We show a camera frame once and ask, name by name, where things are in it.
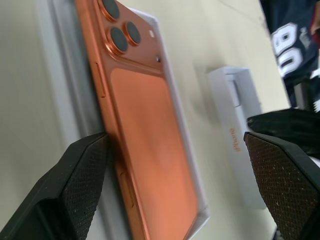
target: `side button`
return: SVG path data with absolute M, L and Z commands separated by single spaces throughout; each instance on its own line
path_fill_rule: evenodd
M 131 191 L 128 183 L 128 177 L 126 173 L 122 172 L 120 174 L 120 181 L 122 186 L 122 193 L 124 195 L 124 201 L 126 202 L 129 208 L 133 208 L 135 204 L 131 195 Z
M 95 89 L 98 93 L 98 96 L 101 98 L 104 98 L 106 96 L 106 92 L 105 92 L 104 84 L 102 82 L 99 65 L 96 62 L 92 64 L 92 74 L 94 78 Z

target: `small white box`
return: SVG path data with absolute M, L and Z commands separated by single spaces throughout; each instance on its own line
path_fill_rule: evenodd
M 244 133 L 249 131 L 247 118 L 262 113 L 250 71 L 242 67 L 222 67 L 207 76 L 230 165 L 243 199 L 250 208 L 265 209 L 244 142 Z

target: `textured rubber pad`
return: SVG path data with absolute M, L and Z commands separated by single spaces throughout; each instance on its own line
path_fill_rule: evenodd
M 107 138 L 90 145 L 62 192 L 62 202 L 77 239 L 85 240 L 97 209 L 106 169 Z
M 317 190 L 280 146 L 251 134 L 245 136 L 245 143 L 260 194 L 283 238 L 301 239 L 319 211 Z M 306 156 L 298 146 L 291 146 L 298 148 L 291 149 L 292 157 Z

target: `camera lens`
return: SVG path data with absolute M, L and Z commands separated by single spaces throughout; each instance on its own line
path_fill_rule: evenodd
M 141 36 L 136 25 L 133 22 L 129 21 L 126 24 L 126 30 L 130 39 L 134 42 L 134 44 L 138 45 L 141 42 Z
M 122 52 L 128 50 L 128 42 L 125 34 L 121 31 L 121 29 L 117 27 L 113 27 L 110 31 L 111 39 L 114 45 Z
M 115 0 L 103 0 L 103 6 L 106 12 L 114 19 L 120 17 L 120 11 Z

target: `phone back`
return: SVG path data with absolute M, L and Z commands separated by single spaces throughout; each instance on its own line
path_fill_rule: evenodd
M 198 203 L 157 36 L 114 0 L 76 5 L 132 234 L 183 240 Z

